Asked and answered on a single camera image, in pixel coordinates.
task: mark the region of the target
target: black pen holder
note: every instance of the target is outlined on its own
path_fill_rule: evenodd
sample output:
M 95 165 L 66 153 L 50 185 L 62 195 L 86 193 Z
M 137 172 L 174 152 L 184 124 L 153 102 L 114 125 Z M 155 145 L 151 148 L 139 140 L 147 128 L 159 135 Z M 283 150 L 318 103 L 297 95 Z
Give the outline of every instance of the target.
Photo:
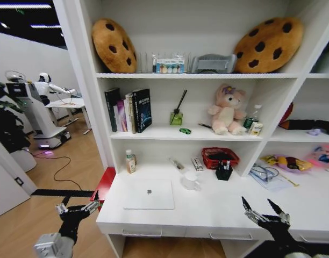
M 231 173 L 233 172 L 233 168 L 229 165 L 229 168 L 225 169 L 224 166 L 226 166 L 226 163 L 219 163 L 216 170 L 216 176 L 218 180 L 228 181 L 231 176 Z

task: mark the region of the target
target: white cup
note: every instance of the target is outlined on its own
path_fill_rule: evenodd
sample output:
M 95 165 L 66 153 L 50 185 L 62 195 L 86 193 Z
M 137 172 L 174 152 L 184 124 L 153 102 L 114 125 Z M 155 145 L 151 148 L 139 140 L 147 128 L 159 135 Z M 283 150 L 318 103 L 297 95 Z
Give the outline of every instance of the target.
M 187 190 L 197 190 L 201 189 L 201 186 L 198 182 L 198 177 L 193 171 L 187 171 L 184 176 L 181 178 L 181 184 Z

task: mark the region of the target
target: drawer handle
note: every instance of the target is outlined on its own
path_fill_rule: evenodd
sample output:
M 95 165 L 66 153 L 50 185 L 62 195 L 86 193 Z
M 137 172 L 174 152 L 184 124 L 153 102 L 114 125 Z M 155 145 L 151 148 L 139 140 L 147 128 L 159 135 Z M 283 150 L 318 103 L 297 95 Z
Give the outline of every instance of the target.
M 245 235 L 245 236 L 220 236 L 216 237 L 213 236 L 211 233 L 209 233 L 210 238 L 214 240 L 220 240 L 220 239 L 230 239 L 230 240 L 253 240 L 253 237 L 251 234 Z
M 124 237 L 149 237 L 149 238 L 160 238 L 162 237 L 162 229 L 159 235 L 152 235 L 152 234 L 132 234 L 132 233 L 125 233 L 124 229 L 121 231 L 121 234 Z
M 323 239 L 307 239 L 305 237 L 303 237 L 302 235 L 299 235 L 302 240 L 306 243 L 329 243 L 329 240 L 323 240 Z

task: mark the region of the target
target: ceiling light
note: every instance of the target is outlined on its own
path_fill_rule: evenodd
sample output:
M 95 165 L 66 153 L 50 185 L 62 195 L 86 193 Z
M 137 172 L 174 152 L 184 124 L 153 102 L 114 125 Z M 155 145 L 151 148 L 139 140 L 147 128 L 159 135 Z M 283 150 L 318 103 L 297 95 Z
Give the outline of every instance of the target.
M 0 9 L 51 9 L 49 4 L 0 4 Z
M 1 24 L 1 26 L 4 27 L 4 28 L 9 28 L 9 27 L 7 26 L 6 23 L 3 23 L 3 22 L 0 21 L 0 24 Z
M 61 28 L 61 25 L 31 24 L 32 28 Z

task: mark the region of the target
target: black floor strip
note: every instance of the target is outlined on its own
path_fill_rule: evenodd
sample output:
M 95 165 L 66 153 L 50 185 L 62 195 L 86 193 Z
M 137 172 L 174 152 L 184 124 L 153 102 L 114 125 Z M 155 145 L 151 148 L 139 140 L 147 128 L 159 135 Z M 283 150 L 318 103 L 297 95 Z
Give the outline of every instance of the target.
M 94 191 L 79 190 L 53 190 L 53 189 L 37 189 L 32 195 L 40 196 L 70 196 L 70 197 L 91 197 Z

